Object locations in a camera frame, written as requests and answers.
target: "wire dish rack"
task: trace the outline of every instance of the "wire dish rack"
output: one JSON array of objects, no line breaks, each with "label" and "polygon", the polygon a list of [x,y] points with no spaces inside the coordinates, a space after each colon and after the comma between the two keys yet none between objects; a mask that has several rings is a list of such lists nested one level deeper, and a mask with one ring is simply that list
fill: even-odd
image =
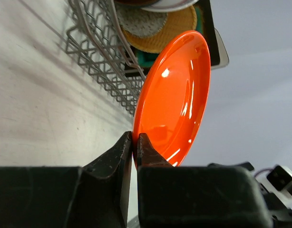
[{"label": "wire dish rack", "polygon": [[[74,26],[67,31],[66,53],[131,115],[146,76],[127,43],[113,0],[68,0]],[[125,64],[134,69],[125,70]],[[139,76],[125,77],[125,73]]]}]

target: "white plate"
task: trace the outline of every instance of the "white plate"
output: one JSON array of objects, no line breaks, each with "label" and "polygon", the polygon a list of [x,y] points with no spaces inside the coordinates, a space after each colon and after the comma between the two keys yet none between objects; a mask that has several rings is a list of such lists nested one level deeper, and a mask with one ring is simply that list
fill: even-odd
[{"label": "white plate", "polygon": [[155,4],[143,7],[142,9],[151,12],[173,12],[190,7],[197,1],[199,0],[160,0]]}]

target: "woven placemat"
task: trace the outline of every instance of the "woven placemat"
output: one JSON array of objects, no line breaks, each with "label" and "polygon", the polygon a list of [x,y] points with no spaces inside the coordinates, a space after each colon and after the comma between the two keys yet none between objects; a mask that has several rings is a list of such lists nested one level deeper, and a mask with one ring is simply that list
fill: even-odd
[{"label": "woven placemat", "polygon": [[167,44],[184,31],[195,30],[197,14],[193,6],[168,13],[167,22],[160,32],[152,37],[139,38],[123,30],[127,41],[135,48],[149,52],[160,53]]},{"label": "woven placemat", "polygon": [[167,22],[167,13],[155,13],[121,6],[116,6],[116,12],[122,29],[141,38],[154,36]]}]

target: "teal object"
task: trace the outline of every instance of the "teal object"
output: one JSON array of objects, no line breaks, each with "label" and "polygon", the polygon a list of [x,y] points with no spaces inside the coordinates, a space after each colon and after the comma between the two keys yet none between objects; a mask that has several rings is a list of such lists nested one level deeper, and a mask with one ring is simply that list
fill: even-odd
[{"label": "teal object", "polygon": [[[203,24],[202,24],[202,12],[198,6],[195,6],[195,11],[197,14],[197,27],[195,30],[200,32],[202,35],[204,35]],[[141,50],[136,50],[135,54],[137,57],[137,62],[142,68],[151,68],[156,58],[159,56],[159,54],[148,53]]]}]

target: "orange plate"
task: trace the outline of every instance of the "orange plate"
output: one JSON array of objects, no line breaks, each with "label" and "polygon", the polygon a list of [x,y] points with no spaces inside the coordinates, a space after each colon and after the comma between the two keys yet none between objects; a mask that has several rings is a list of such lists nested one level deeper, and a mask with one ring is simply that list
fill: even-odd
[{"label": "orange plate", "polygon": [[174,38],[151,67],[136,106],[133,142],[146,133],[153,147],[179,166],[198,132],[210,83],[204,37],[186,31]]}]

